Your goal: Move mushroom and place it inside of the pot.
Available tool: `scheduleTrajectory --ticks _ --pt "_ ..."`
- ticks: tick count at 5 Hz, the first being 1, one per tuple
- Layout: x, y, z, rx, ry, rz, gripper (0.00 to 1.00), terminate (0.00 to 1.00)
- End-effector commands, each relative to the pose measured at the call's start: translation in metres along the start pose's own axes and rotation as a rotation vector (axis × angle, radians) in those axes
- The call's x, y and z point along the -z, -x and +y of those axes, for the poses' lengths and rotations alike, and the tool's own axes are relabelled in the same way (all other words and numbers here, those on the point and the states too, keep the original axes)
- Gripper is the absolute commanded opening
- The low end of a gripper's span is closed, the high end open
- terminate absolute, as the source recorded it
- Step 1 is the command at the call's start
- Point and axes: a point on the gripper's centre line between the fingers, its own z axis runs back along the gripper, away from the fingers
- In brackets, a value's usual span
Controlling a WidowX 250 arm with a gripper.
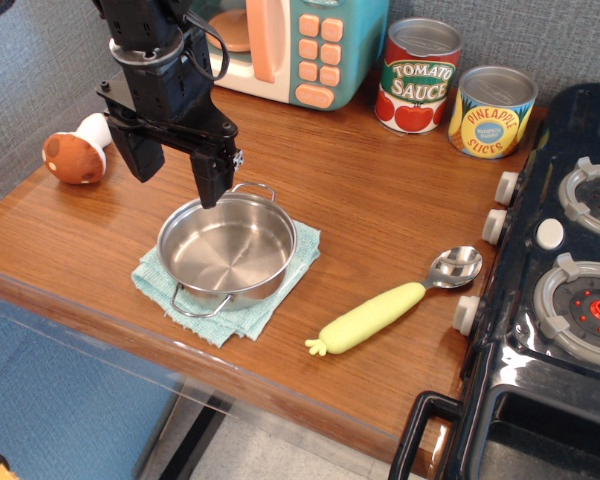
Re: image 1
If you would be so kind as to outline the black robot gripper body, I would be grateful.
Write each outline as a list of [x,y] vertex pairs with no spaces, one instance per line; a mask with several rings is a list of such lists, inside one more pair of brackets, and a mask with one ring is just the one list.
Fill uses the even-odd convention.
[[214,77],[204,30],[177,30],[165,46],[147,50],[125,49],[111,39],[109,51],[122,73],[98,87],[107,118],[141,128],[162,147],[190,155],[219,152],[233,159],[234,170],[243,164],[234,141],[237,126],[211,100]]

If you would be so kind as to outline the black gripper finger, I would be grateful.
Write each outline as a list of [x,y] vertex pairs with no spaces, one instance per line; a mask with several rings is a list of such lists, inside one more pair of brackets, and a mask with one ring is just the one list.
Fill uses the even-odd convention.
[[141,128],[130,127],[107,118],[113,142],[131,174],[140,182],[150,180],[164,165],[162,145],[147,137]]
[[219,152],[196,150],[190,155],[199,199],[204,209],[214,208],[233,186],[234,163]]

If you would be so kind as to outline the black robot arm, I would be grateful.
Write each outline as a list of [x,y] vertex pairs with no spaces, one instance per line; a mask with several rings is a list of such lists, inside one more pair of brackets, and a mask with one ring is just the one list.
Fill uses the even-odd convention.
[[242,162],[237,125],[213,103],[227,72],[224,52],[213,72],[208,38],[219,33],[187,1],[98,1],[109,50],[122,74],[98,94],[112,139],[135,178],[151,179],[164,165],[164,147],[189,155],[201,204],[216,206]]

